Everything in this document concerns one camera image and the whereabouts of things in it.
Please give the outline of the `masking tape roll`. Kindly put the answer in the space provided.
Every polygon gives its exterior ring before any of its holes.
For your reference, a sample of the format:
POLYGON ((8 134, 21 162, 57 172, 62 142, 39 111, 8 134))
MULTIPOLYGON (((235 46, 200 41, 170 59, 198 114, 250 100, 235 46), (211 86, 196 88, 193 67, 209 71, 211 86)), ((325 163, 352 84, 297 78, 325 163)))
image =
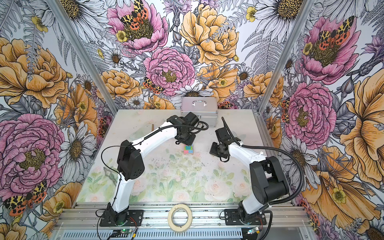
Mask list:
POLYGON ((184 233, 192 225, 192 210, 185 204, 174 205, 168 212, 167 221, 172 231, 184 233))

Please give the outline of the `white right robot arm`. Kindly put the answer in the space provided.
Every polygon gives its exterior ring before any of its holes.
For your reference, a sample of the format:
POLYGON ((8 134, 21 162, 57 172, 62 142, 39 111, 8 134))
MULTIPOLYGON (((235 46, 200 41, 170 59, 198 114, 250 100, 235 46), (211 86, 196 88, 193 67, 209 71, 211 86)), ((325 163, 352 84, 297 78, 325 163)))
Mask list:
POLYGON ((252 193, 239 203, 234 220, 250 224, 254 219, 261 219, 263 210, 272 201, 290 191, 279 160, 257 153, 253 146, 247 147, 239 138, 231 136, 225 127, 215 130, 215 133, 218 141, 212 143, 210 154, 223 162, 235 158, 250 169, 252 193))

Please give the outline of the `aluminium corner frame post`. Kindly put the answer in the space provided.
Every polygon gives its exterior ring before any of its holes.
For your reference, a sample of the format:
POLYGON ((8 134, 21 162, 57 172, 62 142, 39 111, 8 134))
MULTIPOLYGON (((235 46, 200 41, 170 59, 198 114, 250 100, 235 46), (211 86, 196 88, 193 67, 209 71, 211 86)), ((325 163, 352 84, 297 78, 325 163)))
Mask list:
POLYGON ((64 8, 62 7, 61 2, 48 1, 47 4, 51 9, 51 11, 53 12, 54 16, 56 17, 63 32, 71 41, 72 46, 74 47, 75 51, 79 55, 80 59, 82 60, 82 63, 85 65, 85 68, 87 69, 88 74, 92 77, 98 90, 104 97, 105 102, 108 105, 109 109, 111 110, 112 114, 116 115, 119 108, 117 107, 113 98, 108 92, 106 85, 104 84, 101 76, 99 75, 99 72, 97 71, 94 63, 91 60, 90 55, 88 54, 86 48, 84 47, 81 38, 79 37, 72 23, 70 22, 70 19, 67 16, 64 8))
POLYGON ((280 54, 277 65, 273 71, 270 83, 267 86, 263 97, 261 98, 261 102, 259 104, 258 109, 256 110, 256 113, 258 115, 261 115, 263 113, 264 109, 266 108, 267 103, 269 102, 269 100, 272 96, 272 93, 273 93, 276 85, 278 84, 279 78, 280 78, 281 73, 283 71, 283 68, 286 64, 286 61, 288 60, 288 58, 291 54, 291 51, 292 51, 295 43, 298 40, 299 34, 306 25, 306 21, 310 15, 310 12, 311 12, 314 4, 315 4, 314 0, 303 1, 303 4, 302 4, 302 7, 299 11, 298 17, 297 17, 297 19, 293 25, 293 29, 292 29, 291 33, 288 35, 286 44, 283 48, 282 53, 280 54))

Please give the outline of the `silver aluminium first aid case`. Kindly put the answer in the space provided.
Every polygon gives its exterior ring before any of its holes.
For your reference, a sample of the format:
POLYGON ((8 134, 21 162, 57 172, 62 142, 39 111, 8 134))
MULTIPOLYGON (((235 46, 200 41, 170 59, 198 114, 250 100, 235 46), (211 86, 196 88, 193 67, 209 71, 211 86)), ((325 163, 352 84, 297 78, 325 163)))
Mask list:
POLYGON ((194 113, 201 121, 214 128, 218 122, 217 100, 214 97, 184 97, 182 99, 181 115, 194 113))

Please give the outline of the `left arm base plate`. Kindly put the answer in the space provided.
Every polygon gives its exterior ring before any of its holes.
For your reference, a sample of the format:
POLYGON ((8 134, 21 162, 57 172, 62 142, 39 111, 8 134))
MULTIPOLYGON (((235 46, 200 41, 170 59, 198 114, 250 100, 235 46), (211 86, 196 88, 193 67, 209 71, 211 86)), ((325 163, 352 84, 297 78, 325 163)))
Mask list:
POLYGON ((105 210, 100 221, 101 227, 140 227, 143 210, 124 210, 117 213, 113 209, 105 210))

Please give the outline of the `aluminium corner frame post right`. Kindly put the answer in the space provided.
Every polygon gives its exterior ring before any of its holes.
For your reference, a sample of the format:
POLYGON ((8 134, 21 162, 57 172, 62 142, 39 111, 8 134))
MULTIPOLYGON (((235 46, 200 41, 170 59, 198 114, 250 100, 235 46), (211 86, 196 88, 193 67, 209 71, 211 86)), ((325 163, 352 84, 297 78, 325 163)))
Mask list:
POLYGON ((298 40, 299 34, 306 25, 306 21, 310 15, 310 12, 311 12, 314 4, 315 4, 314 0, 303 1, 303 4, 302 4, 302 7, 299 11, 298 17, 297 17, 297 19, 293 25, 293 29, 292 29, 291 33, 288 35, 286 44, 283 48, 282 53, 280 54, 277 65, 273 71, 270 83, 267 86, 263 97, 261 98, 261 102, 259 104, 258 109, 256 110, 256 113, 258 115, 261 115, 263 113, 264 109, 266 108, 267 103, 269 102, 269 100, 272 96, 272 93, 273 93, 276 85, 278 84, 279 78, 280 78, 281 73, 283 71, 283 68, 286 64, 286 61, 288 60, 288 58, 291 54, 291 51, 292 51, 295 43, 298 40))

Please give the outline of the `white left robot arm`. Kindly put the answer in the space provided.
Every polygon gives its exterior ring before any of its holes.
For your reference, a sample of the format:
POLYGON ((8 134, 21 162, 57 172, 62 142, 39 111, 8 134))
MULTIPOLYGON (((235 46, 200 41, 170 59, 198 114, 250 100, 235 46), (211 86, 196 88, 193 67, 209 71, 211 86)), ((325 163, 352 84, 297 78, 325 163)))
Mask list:
POLYGON ((145 171, 144 157, 170 139, 176 144, 192 146, 196 134, 209 129, 209 125, 193 113, 184 117, 173 115, 160 127, 132 142, 125 140, 119 147, 117 170, 119 180, 113 199, 107 204, 101 217, 101 226, 123 226, 127 221, 141 225, 138 214, 129 210, 130 196, 135 179, 145 171))

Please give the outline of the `aluminium corner frame post left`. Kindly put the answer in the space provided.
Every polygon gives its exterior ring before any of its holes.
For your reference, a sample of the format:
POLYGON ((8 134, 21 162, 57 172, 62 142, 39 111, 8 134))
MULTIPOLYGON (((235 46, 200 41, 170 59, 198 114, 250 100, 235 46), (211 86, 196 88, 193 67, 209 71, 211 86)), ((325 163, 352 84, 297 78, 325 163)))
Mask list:
POLYGON ((88 54, 86 48, 84 47, 81 38, 79 37, 72 23, 70 22, 70 19, 67 16, 64 8, 62 7, 61 2, 48 1, 47 4, 51 9, 51 11, 53 12, 54 16, 56 17, 63 32, 71 41, 72 46, 74 47, 75 51, 79 55, 80 59, 82 60, 82 63, 85 65, 85 68, 87 69, 88 74, 92 77, 98 90, 104 97, 105 102, 108 105, 109 109, 111 110, 112 114, 116 115, 119 108, 117 107, 113 98, 108 92, 106 85, 104 84, 101 76, 99 75, 99 72, 97 71, 94 63, 91 60, 90 55, 88 54))

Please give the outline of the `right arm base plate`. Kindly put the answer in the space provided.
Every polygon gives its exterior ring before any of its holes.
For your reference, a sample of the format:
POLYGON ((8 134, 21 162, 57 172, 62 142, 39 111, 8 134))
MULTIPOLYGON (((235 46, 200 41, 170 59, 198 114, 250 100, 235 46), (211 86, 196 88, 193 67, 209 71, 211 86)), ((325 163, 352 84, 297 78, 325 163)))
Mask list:
POLYGON ((255 212, 253 214, 248 214, 243 209, 225 209, 224 218, 227 226, 237 226, 237 225, 266 225, 267 220, 264 214, 255 212))

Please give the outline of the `metal scissors tongs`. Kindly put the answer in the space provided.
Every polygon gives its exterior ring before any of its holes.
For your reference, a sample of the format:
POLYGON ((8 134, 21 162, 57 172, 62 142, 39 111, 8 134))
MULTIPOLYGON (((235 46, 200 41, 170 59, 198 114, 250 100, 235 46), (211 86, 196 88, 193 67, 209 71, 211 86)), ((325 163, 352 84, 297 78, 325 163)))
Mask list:
POLYGON ((109 169, 107 167, 103 167, 104 169, 104 173, 105 173, 105 176, 112 181, 112 183, 114 184, 114 186, 116 186, 117 182, 118 182, 118 178, 119 178, 119 175, 115 172, 114 169, 109 169))

